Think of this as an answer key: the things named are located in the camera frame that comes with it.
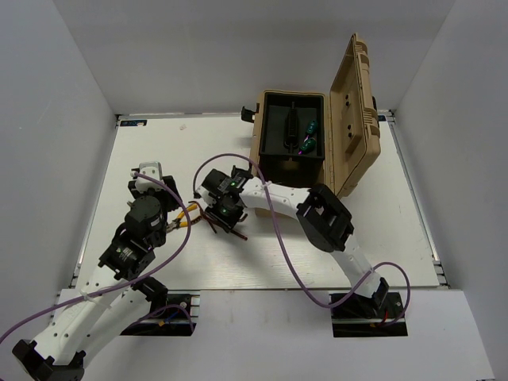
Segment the yellow black needle-nose pliers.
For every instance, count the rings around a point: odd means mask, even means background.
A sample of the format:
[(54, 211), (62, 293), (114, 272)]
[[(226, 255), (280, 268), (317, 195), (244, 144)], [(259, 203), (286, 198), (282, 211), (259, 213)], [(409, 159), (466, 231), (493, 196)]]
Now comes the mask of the yellow black needle-nose pliers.
[(196, 202), (190, 202), (185, 210), (182, 210), (175, 219), (167, 225), (167, 232), (186, 228), (189, 225), (195, 225), (202, 220), (200, 211), (201, 206)]

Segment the green orange stubby screwdriver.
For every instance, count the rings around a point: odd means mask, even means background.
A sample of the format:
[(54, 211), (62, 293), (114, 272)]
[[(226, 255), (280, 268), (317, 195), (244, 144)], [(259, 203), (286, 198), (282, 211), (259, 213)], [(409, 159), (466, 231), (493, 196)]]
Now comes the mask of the green orange stubby screwdriver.
[(298, 151), (299, 155), (305, 155), (311, 153), (317, 146), (317, 141), (313, 137), (305, 139)]

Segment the tan plastic toolbox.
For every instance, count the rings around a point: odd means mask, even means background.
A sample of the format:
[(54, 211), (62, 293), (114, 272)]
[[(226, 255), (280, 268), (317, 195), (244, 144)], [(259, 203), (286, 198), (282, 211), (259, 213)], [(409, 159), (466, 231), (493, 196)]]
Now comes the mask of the tan plastic toolbox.
[[(325, 158), (322, 162), (259, 156), (260, 105), (268, 91), (324, 97)], [(351, 36), (329, 92), (265, 90), (258, 97), (254, 110), (242, 109), (241, 120), (253, 124), (250, 157), (266, 180), (288, 187), (324, 183), (338, 198), (349, 196), (381, 153), (367, 44), (358, 35)]]

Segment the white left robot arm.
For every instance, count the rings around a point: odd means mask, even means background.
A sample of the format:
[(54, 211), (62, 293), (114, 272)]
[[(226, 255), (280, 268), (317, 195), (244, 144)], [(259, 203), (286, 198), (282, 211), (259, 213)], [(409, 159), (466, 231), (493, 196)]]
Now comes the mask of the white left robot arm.
[(13, 355), (34, 380), (81, 380), (106, 344), (145, 314), (167, 309), (167, 288), (145, 275), (167, 240), (169, 212), (183, 203), (172, 176), (138, 168), (128, 184), (133, 203), (80, 295), (58, 305), (59, 316)]

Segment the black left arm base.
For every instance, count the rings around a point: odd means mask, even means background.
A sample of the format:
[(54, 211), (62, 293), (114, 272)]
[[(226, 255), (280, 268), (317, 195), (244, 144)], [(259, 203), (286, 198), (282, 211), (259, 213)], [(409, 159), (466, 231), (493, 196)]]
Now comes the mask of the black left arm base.
[(133, 285), (135, 291), (144, 295), (149, 312), (144, 318), (168, 322), (172, 318), (196, 318), (200, 304), (197, 291), (170, 291), (160, 281), (148, 277)]

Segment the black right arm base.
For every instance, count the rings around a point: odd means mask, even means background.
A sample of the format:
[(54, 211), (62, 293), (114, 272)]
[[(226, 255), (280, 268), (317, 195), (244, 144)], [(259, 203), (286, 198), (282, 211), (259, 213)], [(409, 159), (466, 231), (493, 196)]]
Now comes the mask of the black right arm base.
[(374, 307), (366, 298), (353, 294), (351, 298), (332, 309), (335, 319), (394, 319), (402, 312), (403, 304), (399, 293), (389, 292), (381, 307)]

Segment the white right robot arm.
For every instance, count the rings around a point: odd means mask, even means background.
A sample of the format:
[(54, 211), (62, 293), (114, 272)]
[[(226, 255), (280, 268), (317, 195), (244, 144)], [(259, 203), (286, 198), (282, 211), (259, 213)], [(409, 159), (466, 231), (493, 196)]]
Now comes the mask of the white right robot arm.
[(227, 233), (240, 223), (246, 209), (295, 219), (308, 241), (330, 254), (348, 278), (354, 292), (346, 305), (364, 318), (386, 309), (388, 283), (360, 250), (351, 213), (325, 184), (286, 187), (235, 167), (230, 175), (211, 170), (194, 194), (205, 202), (208, 216)]

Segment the black toolbox tray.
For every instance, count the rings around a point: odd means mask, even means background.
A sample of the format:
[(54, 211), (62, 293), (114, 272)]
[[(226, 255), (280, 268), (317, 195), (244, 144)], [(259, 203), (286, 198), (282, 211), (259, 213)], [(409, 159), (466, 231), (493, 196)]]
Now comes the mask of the black toolbox tray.
[[(260, 105), (259, 156), (322, 162), (325, 158), (324, 101), (320, 94), (266, 92)], [(306, 127), (312, 120), (317, 120), (319, 127), (310, 136), (306, 134)], [(313, 137), (317, 146), (311, 153), (299, 155), (298, 151), (308, 137)]]

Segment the blue label sticker left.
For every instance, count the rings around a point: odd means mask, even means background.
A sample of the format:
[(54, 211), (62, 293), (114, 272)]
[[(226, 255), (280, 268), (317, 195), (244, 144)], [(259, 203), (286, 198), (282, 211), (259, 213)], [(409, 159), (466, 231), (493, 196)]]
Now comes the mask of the blue label sticker left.
[(125, 126), (137, 127), (137, 126), (146, 126), (147, 123), (148, 123), (147, 120), (123, 120), (123, 121), (120, 121), (120, 126), (121, 127), (125, 127)]

